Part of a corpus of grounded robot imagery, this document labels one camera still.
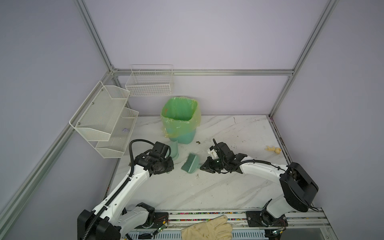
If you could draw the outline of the green hand brush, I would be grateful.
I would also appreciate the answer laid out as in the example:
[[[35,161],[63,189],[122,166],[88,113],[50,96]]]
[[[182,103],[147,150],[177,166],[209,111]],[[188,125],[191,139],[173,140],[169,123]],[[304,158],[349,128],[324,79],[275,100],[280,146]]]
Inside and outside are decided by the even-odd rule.
[[[200,157],[196,154],[190,153],[181,169],[188,174],[193,174],[197,169],[200,168],[200,166]]]

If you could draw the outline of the beige small toy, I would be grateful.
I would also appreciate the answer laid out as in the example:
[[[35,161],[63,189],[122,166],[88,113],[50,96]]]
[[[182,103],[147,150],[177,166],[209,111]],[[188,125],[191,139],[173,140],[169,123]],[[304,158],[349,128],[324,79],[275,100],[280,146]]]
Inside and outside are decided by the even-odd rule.
[[[279,155],[282,152],[281,148],[276,148],[274,146],[271,146],[271,147],[270,146],[266,146],[265,150],[268,151],[268,152],[274,152],[277,155]]]

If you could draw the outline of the green trash bin with bag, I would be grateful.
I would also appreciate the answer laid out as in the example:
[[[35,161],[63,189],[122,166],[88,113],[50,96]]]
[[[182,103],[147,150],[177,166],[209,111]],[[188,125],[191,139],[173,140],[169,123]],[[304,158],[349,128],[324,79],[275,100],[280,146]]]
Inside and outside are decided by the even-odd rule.
[[[161,111],[165,137],[179,144],[190,144],[200,126],[201,116],[197,100],[187,97],[170,98]]]

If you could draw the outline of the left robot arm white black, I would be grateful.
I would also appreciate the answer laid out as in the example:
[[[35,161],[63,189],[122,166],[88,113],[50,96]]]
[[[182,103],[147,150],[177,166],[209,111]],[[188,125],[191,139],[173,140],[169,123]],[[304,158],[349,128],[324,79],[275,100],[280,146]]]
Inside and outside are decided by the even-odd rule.
[[[133,155],[134,141],[128,145],[130,171],[111,193],[92,211],[84,210],[77,220],[79,240],[119,240],[137,227],[149,228],[155,222],[154,207],[139,203],[128,212],[126,206],[139,187],[152,175],[169,173],[174,169],[171,147],[152,143],[152,148]]]

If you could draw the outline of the lower white mesh shelf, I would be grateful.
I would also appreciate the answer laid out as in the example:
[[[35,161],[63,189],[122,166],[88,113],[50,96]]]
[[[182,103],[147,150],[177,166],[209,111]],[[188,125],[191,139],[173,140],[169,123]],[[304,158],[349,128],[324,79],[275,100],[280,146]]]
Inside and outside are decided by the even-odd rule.
[[[107,142],[98,142],[96,151],[104,159],[122,158],[126,152],[139,112],[124,108]]]

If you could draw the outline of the beige work glove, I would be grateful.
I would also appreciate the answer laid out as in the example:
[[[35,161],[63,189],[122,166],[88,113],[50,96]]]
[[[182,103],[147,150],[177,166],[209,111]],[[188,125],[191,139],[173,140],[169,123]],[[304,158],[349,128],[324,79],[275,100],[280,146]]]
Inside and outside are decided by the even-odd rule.
[[[233,227],[228,217],[222,215],[207,222],[201,222],[181,231],[182,240],[231,240]]]

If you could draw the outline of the white mesh shelf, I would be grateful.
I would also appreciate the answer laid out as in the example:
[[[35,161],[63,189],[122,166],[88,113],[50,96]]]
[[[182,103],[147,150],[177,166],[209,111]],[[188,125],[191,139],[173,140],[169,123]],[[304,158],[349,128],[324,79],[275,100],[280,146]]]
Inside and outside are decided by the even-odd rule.
[[[107,142],[98,142],[96,151],[104,159],[122,158],[126,152],[139,112],[124,108]]]
[[[130,92],[98,82],[69,124],[88,142],[110,140]]]

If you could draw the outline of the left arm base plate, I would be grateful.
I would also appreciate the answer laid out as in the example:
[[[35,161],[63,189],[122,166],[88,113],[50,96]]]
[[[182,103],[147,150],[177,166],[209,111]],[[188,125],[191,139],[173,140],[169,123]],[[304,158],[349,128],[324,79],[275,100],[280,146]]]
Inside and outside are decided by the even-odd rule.
[[[168,222],[169,213],[167,212],[153,212],[149,213],[146,222],[142,225],[144,229],[157,229],[163,225],[163,222]]]

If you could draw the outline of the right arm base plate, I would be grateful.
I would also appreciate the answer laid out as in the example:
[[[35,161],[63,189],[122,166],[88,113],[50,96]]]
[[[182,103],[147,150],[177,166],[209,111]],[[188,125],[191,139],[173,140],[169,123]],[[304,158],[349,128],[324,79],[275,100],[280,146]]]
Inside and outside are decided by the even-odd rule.
[[[287,227],[288,222],[285,215],[274,218],[266,211],[247,211],[246,219],[249,227]]]

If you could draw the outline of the upper white mesh shelf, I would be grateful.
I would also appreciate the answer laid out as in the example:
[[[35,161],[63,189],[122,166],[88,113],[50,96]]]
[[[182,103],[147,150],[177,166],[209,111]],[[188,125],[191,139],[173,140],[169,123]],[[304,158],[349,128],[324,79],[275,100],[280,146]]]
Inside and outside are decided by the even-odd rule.
[[[88,142],[110,140],[130,92],[98,82],[69,124]]]

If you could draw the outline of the green plastic dustpan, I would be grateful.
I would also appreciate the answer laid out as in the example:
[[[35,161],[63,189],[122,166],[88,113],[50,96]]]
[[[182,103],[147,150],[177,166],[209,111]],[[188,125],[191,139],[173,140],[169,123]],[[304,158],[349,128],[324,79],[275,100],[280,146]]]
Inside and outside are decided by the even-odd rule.
[[[170,157],[175,161],[179,157],[179,147],[178,147],[178,141],[170,141]]]

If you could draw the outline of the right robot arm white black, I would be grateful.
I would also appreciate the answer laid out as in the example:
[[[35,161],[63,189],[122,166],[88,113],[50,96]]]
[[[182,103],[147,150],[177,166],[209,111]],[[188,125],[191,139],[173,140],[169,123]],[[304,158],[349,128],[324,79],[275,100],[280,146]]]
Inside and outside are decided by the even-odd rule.
[[[318,210],[313,206],[313,200],[319,187],[300,164],[292,162],[278,165],[246,154],[234,154],[224,142],[214,142],[208,149],[208,154],[207,160],[200,166],[200,170],[204,172],[253,175],[281,187],[282,193],[270,199],[261,210],[260,218],[264,225],[272,225],[291,211],[306,213],[308,210]]]

